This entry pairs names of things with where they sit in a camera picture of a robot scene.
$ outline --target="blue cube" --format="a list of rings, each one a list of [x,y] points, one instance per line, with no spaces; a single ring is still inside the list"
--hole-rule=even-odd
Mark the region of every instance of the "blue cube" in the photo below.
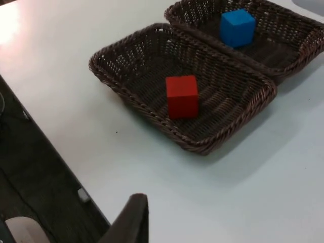
[[[256,20],[244,9],[222,14],[220,39],[230,47],[240,47],[253,41]]]

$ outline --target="wooden block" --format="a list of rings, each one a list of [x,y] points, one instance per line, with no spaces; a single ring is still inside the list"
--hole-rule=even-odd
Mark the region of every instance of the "wooden block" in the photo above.
[[[255,18],[244,9],[222,14],[220,39],[230,47],[240,47],[253,41]]]
[[[167,99],[170,119],[198,116],[198,87],[196,77],[167,77]]]

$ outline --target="table surface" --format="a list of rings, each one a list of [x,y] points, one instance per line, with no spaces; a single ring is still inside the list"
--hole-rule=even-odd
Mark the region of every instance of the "table surface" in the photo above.
[[[324,22],[291,0],[273,0]],[[17,0],[0,7],[0,74],[112,222],[146,193],[150,242],[322,242],[324,56],[210,156],[182,150],[88,70],[174,0]]]

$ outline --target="white object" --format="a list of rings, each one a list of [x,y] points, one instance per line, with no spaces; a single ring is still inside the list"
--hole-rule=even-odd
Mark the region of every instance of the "white object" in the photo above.
[[[323,54],[207,157],[148,126],[88,70],[97,50],[164,21],[174,2],[4,5],[0,33],[12,34],[1,35],[0,74],[110,222],[143,192],[151,243],[322,242]],[[323,23],[291,0],[276,3]]]
[[[83,188],[80,188],[77,191],[77,194],[79,195],[79,198],[82,202],[87,203],[90,201],[89,195],[86,193],[86,191]]]
[[[16,217],[6,220],[16,243],[50,243],[41,226],[33,219]]]

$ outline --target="woven pattern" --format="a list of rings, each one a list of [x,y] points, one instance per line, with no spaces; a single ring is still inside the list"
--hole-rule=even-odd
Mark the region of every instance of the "woven pattern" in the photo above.
[[[244,8],[257,20],[253,43],[233,49],[219,40],[222,13]],[[235,57],[278,84],[324,50],[324,25],[265,0],[182,0],[165,17],[172,25]]]
[[[154,24],[98,51],[90,70],[182,148],[207,155],[276,95],[266,76],[191,38]],[[194,74],[199,116],[170,120],[166,77]]]

